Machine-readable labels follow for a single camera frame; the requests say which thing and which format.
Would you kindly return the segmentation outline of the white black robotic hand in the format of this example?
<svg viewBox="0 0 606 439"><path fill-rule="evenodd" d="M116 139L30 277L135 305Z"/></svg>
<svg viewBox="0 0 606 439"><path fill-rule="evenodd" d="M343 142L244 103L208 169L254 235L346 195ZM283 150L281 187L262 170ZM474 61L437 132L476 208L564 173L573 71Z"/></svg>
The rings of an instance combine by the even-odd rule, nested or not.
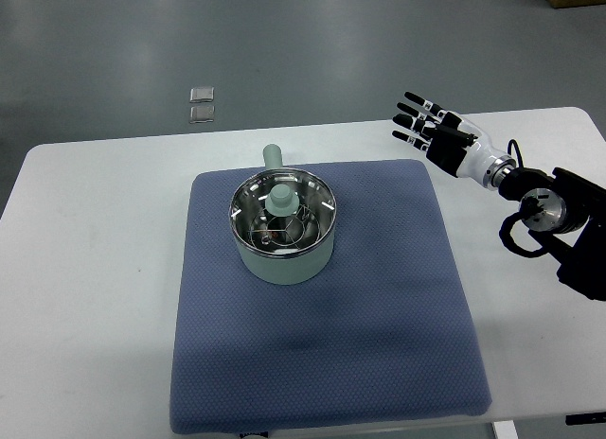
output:
<svg viewBox="0 0 606 439"><path fill-rule="evenodd" d="M393 117L392 135L423 152L427 160L456 178L469 178L496 189L518 166L507 152L495 148L489 135L461 114L412 92Z"/></svg>

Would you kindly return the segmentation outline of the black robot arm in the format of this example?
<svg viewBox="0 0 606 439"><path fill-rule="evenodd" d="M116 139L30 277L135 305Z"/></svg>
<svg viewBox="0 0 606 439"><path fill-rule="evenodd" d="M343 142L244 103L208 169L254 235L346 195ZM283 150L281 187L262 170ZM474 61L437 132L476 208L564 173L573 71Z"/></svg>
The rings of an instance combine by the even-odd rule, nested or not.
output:
<svg viewBox="0 0 606 439"><path fill-rule="evenodd" d="M551 255L559 281L590 300L605 300L605 189L556 167L506 168L493 181L498 193L519 203L504 219L499 238L510 252Z"/></svg>

